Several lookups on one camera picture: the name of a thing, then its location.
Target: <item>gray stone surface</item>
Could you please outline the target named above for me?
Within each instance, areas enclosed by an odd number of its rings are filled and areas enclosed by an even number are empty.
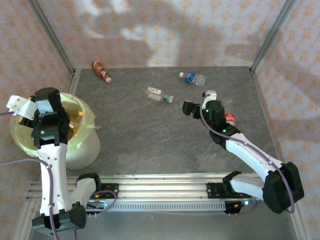
[[[207,76],[204,87],[186,84],[180,72]],[[252,170],[213,143],[200,120],[185,116],[184,100],[201,103],[204,90],[215,90],[236,127],[255,145],[276,157],[274,145],[248,67],[148,67],[109,70],[107,84],[83,69],[76,95],[96,114],[101,141],[97,159],[69,176],[217,173]],[[173,103],[146,98],[148,86],[174,96]]]

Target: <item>bottle label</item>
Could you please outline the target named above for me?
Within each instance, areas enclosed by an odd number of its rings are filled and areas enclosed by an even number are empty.
[[[194,72],[190,72],[190,71],[188,71],[187,73],[186,73],[186,76],[185,76],[185,82],[187,83],[187,84],[193,84],[194,83],[194,79],[195,79],[195,73]]]
[[[103,66],[98,66],[96,69],[97,69],[98,71],[105,70],[105,68],[104,68]]]
[[[148,88],[148,91],[153,93],[153,94],[157,94],[157,95],[160,95],[161,94],[161,90],[160,89],[156,89],[154,87],[149,87]]]
[[[232,113],[226,113],[224,116],[225,116],[225,121],[226,121],[228,124],[231,124],[232,126],[235,125],[236,119],[235,119],[235,115],[234,115],[234,114],[232,114]]]
[[[149,93],[148,98],[153,99],[153,100],[156,100],[156,101],[158,101],[158,102],[161,101],[161,96],[154,95],[153,93]]]

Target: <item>small bottle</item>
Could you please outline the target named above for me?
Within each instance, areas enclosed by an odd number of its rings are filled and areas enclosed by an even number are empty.
[[[203,87],[206,81],[206,77],[202,76],[200,74],[196,74],[194,72],[188,71],[188,72],[180,72],[179,77],[184,79],[184,81],[187,84],[195,84],[198,86]]]
[[[235,118],[234,114],[226,113],[224,116],[225,116],[225,121],[227,124],[230,124],[232,126],[236,125],[236,118]]]
[[[73,130],[73,134],[77,133],[78,128],[80,127],[82,116],[83,116],[83,112],[82,110],[79,110],[78,117],[76,119],[74,119],[73,117],[70,118],[69,127]]]
[[[160,89],[154,88],[152,86],[148,86],[148,88],[145,91],[145,95],[152,100],[155,100],[157,102],[165,101],[168,103],[172,103],[174,100],[174,96],[169,94],[164,94],[164,92]]]
[[[107,84],[111,83],[112,80],[107,73],[107,69],[104,66],[102,66],[101,62],[94,61],[92,63],[92,69],[95,71],[97,75],[102,77]]]

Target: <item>metal corner post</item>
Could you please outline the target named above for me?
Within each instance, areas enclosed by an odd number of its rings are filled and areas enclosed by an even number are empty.
[[[64,48],[62,47],[59,39],[57,38],[57,35],[55,34],[53,28],[51,27],[51,25],[45,15],[44,11],[42,10],[38,0],[27,0],[27,1],[29,3],[30,7],[32,8],[34,14],[36,15],[36,17],[40,21],[44,31],[46,32],[46,34],[50,38],[57,53],[60,55],[65,67],[70,72],[70,74],[73,74],[74,68],[73,68]]]
[[[257,56],[255,57],[255,59],[253,61],[253,64],[250,68],[251,74],[254,74],[258,70],[260,63],[262,62],[262,60],[266,56],[270,46],[272,45],[275,38],[277,37],[282,25],[286,21],[289,13],[291,12],[291,9],[293,8],[293,6],[296,3],[296,1],[297,0],[286,0],[285,1],[279,15],[277,16],[277,18],[276,18],[274,24],[272,25],[264,43],[262,44]]]

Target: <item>orange bottle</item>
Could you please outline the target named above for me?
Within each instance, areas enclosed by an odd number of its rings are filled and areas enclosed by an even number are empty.
[[[107,69],[104,66],[102,66],[101,62],[94,61],[92,63],[92,69],[95,71],[96,74],[102,77],[107,84],[111,83],[112,80],[107,73]]]

